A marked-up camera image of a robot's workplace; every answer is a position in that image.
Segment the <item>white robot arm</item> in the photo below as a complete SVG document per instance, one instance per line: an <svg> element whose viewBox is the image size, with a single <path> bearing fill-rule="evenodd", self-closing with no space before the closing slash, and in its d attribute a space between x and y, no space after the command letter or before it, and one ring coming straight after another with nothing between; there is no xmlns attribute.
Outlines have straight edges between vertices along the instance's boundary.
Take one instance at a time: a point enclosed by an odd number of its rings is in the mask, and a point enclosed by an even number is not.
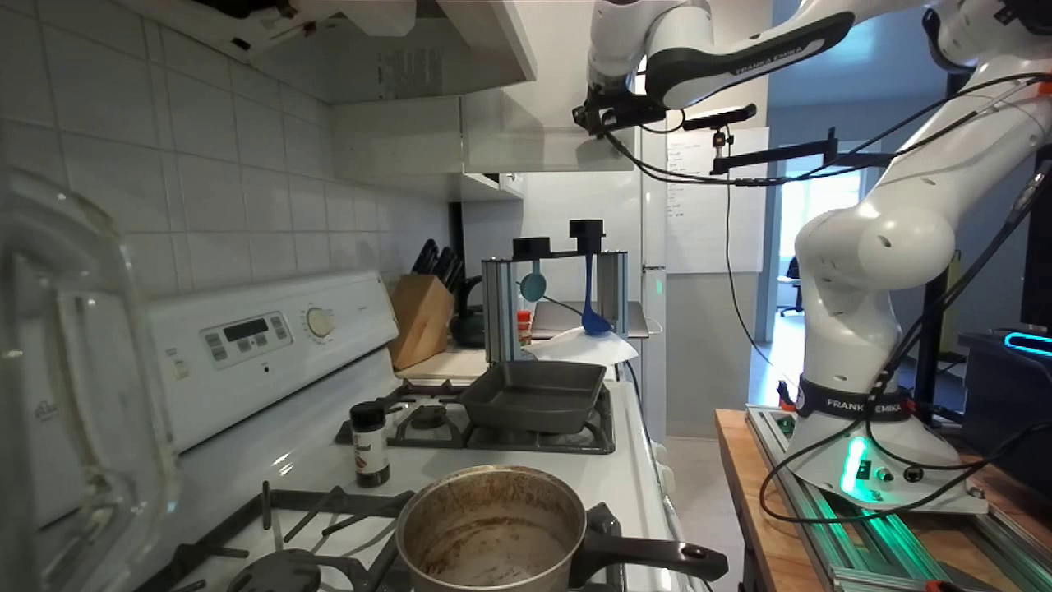
<svg viewBox="0 0 1052 592"><path fill-rule="evenodd" d="M863 204L809 219L795 240L799 388L811 416L906 416L888 391L908 353L890 295L940 276L961 217L1048 137L1052 0L803 0L789 20L731 45L713 40L708 0L593 4L590 95L574 111L593 136L701 104L906 7L923 12L934 60L968 83L890 156Z"/></svg>

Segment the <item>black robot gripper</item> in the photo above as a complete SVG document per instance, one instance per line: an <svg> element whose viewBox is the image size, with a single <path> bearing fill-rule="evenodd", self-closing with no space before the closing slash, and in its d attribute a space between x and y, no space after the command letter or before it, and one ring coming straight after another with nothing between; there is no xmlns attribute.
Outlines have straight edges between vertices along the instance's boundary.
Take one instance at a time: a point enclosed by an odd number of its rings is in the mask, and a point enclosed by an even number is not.
<svg viewBox="0 0 1052 592"><path fill-rule="evenodd" d="M623 83L597 83L584 101L574 108L574 123L597 137L662 117L666 104L659 99L632 95Z"/></svg>

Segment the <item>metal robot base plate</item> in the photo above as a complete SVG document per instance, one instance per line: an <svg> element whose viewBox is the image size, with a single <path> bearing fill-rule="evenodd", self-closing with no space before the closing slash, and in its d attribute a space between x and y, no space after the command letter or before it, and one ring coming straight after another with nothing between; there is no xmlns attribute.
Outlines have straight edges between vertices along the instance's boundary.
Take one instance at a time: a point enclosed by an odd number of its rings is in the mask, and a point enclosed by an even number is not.
<svg viewBox="0 0 1052 592"><path fill-rule="evenodd" d="M794 475L789 410L750 407L748 425L770 459L755 510L806 537L828 592L1052 592L1048 545L990 496L976 492L980 512L915 512L896 503L902 476L863 433L821 490Z"/></svg>

